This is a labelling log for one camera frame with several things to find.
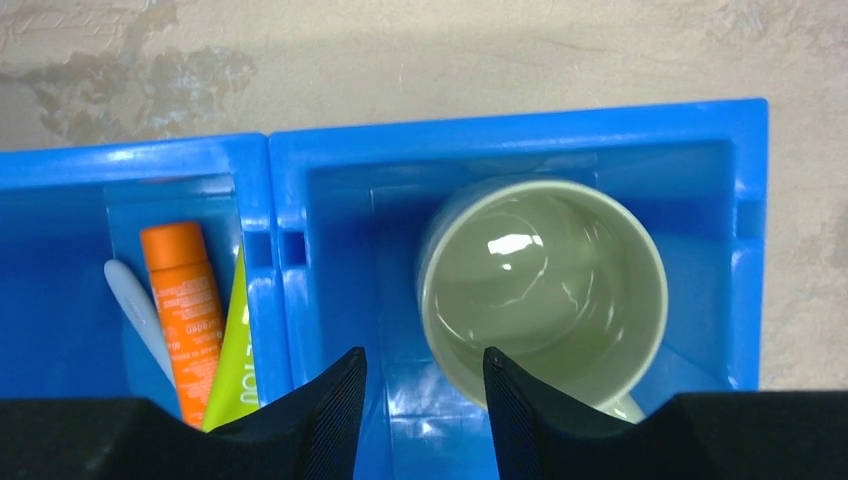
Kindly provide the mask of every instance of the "blue container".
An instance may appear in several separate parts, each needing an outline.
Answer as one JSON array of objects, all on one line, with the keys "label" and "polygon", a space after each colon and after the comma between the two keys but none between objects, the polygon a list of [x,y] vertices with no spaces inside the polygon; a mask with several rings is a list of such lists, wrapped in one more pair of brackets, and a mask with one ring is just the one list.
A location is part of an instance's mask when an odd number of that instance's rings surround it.
[{"label": "blue container", "polygon": [[633,392],[646,411],[755,389],[767,118],[742,100],[3,155],[0,361],[14,368],[0,396],[143,395],[176,412],[102,264],[114,254],[146,280],[138,231],[200,218],[222,292],[244,231],[263,402],[362,345],[358,478],[496,478],[486,414],[424,341],[414,261],[453,191],[525,173],[607,193],[659,247],[669,318]]}]

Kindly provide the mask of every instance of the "mug rim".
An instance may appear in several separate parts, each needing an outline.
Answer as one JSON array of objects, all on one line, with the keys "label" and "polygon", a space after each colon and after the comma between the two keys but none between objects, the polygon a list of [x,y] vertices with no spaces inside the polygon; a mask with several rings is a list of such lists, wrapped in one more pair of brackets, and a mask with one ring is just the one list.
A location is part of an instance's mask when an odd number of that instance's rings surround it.
[{"label": "mug rim", "polygon": [[[473,187],[477,184],[471,184],[468,187]],[[653,241],[650,233],[648,233],[647,229],[645,229],[644,225],[633,215],[630,210],[628,210],[624,205],[619,203],[614,198],[609,195],[597,190],[595,188],[588,187],[586,185],[573,182],[565,179],[530,179],[530,180],[519,180],[514,183],[507,184],[505,186],[494,187],[490,191],[485,192],[480,195],[478,198],[473,199],[469,205],[466,205],[462,208],[462,210],[454,215],[448,216],[447,221],[449,221],[449,225],[441,232],[441,235],[436,240],[435,246],[430,246],[432,244],[433,239],[427,238],[427,250],[429,250],[429,254],[423,259],[426,261],[426,264],[422,265],[426,267],[424,277],[421,280],[418,293],[418,304],[419,304],[419,313],[421,316],[421,323],[424,327],[424,336],[427,340],[427,346],[430,348],[430,351],[433,354],[433,358],[436,360],[436,363],[439,364],[442,372],[447,377],[448,381],[450,381],[451,385],[456,388],[460,393],[462,393],[467,399],[469,399],[472,403],[477,406],[488,409],[487,401],[485,398],[485,387],[483,390],[483,398],[477,398],[477,395],[473,394],[469,391],[466,386],[458,381],[457,376],[450,371],[450,369],[445,368],[445,354],[440,351],[442,348],[449,347],[440,347],[436,348],[436,343],[433,341],[434,334],[434,322],[435,320],[431,315],[426,315],[432,292],[431,292],[431,284],[433,282],[433,276],[435,274],[436,266],[438,264],[438,260],[441,258],[444,250],[448,244],[448,242],[454,237],[456,232],[460,229],[465,222],[468,221],[476,213],[480,212],[484,208],[488,207],[492,203],[508,196],[520,194],[526,191],[533,190],[542,190],[542,189],[550,189],[550,190],[558,190],[558,191],[567,191],[570,193],[578,193],[582,196],[592,197],[595,200],[599,200],[604,204],[612,207],[616,214],[623,217],[627,220],[627,225],[629,228],[633,229],[639,236],[642,241],[643,246],[647,249],[647,252],[650,255],[651,260],[653,261],[653,265],[655,267],[655,271],[659,276],[660,280],[660,291],[659,300],[661,302],[660,311],[659,311],[659,319],[657,322],[657,335],[655,335],[650,348],[647,350],[647,354],[644,355],[639,367],[636,368],[633,372],[633,375],[628,379],[627,382],[624,382],[621,386],[619,386],[613,393],[611,393],[604,401],[599,402],[597,405],[591,405],[593,408],[598,410],[603,410],[613,405],[615,402],[628,395],[633,387],[636,386],[637,383],[645,376],[648,368],[656,357],[657,351],[659,350],[660,344],[662,343],[662,339],[665,335],[665,330],[667,326],[668,320],[668,279],[665,273],[665,267],[663,266],[662,258],[660,257],[659,250],[657,249],[656,244]],[[454,198],[449,198],[447,203],[443,205],[442,208],[450,209],[452,208],[451,202],[454,201]],[[438,228],[433,230],[433,234],[438,232]]]}]

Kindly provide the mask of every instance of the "countertop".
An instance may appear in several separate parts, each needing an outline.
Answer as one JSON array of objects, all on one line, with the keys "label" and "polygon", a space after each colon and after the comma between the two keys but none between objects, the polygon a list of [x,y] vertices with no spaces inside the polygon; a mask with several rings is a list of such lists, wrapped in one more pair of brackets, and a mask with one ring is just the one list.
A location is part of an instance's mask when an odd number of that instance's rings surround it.
[{"label": "countertop", "polygon": [[762,96],[762,387],[848,387],[839,0],[7,0],[0,146]]}]

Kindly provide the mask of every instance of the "green tube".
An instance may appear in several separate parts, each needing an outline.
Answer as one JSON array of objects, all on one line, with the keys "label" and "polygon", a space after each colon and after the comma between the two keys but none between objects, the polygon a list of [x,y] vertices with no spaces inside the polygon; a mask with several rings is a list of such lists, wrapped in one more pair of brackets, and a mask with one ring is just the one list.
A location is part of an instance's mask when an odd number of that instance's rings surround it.
[{"label": "green tube", "polygon": [[250,340],[250,314],[247,310],[247,282],[244,254],[239,248],[230,309],[218,371],[209,392],[203,431],[208,432],[259,409],[253,344]]}]

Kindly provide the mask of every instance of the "green mug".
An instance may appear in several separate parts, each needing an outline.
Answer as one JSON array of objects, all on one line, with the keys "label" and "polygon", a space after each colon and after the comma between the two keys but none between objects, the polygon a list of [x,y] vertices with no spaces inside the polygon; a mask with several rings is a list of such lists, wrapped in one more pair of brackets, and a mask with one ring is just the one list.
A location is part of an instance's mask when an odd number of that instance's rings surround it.
[{"label": "green mug", "polygon": [[668,286],[624,206],[556,178],[497,178],[453,195],[418,269],[427,343],[450,382],[486,406],[483,351],[607,414],[642,418],[630,390],[659,348]]}]

